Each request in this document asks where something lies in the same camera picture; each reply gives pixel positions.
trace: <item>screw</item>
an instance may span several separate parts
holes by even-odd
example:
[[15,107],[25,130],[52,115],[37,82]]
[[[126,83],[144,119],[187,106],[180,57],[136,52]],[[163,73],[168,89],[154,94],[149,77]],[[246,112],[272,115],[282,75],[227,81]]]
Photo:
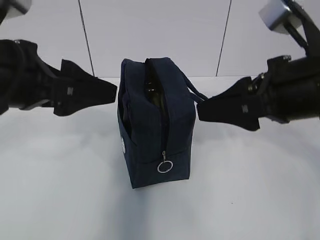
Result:
[[283,56],[283,60],[291,61],[291,56],[290,55],[285,55],[285,56]]

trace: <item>zipper pull ring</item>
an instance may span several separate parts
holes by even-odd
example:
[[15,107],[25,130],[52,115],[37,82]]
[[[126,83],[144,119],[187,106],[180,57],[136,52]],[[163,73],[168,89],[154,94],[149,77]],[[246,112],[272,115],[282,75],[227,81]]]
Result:
[[[158,170],[158,172],[159,172],[160,174],[166,174],[166,173],[170,172],[171,169],[174,167],[174,163],[173,163],[172,161],[168,161],[168,160],[167,160],[166,151],[163,151],[163,152],[162,152],[162,156],[163,156],[163,161],[160,162],[157,170]],[[168,168],[167,170],[161,170],[160,167],[162,166],[162,164],[169,164],[169,165],[168,165],[169,168]]]

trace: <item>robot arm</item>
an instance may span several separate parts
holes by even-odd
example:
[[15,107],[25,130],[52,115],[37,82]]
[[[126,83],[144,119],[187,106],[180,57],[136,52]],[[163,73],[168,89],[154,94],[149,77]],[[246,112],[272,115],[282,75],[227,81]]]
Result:
[[0,24],[5,19],[25,15],[31,5],[32,0],[0,0]]
[[[319,29],[292,0],[271,1],[260,16],[272,31],[290,34],[305,49],[306,57],[295,61],[290,56],[269,59],[268,72],[253,80],[245,77],[224,93],[198,104],[201,121],[257,131],[262,117],[287,124],[320,116]],[[306,40],[296,30],[300,25]]]
[[[0,0],[0,24],[26,14],[32,0]],[[117,86],[62,60],[57,70],[43,62],[37,44],[24,40],[0,40],[0,115],[9,108],[54,108],[57,116],[69,116],[84,108],[114,103]]]

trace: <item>white table surface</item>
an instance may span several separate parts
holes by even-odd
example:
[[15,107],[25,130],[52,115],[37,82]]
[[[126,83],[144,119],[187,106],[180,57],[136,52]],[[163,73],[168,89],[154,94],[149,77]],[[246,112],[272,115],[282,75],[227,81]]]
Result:
[[[192,81],[211,96],[235,79]],[[116,112],[1,117],[0,239],[320,237],[318,120],[255,133],[196,121],[190,180],[132,190]]]

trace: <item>bag handle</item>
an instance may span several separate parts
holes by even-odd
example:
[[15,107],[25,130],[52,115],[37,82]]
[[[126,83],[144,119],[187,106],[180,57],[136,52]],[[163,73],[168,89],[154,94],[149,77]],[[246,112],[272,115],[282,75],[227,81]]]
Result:
[[193,84],[191,83],[191,81],[187,78],[187,76],[184,74],[183,71],[181,71],[181,74],[184,78],[184,82],[186,84],[186,86],[192,91],[190,92],[190,97],[192,98],[192,100],[194,100],[197,104],[202,103],[205,100],[208,100],[209,98],[206,97],[204,94],[202,94],[201,92],[199,92],[195,86],[193,86]]

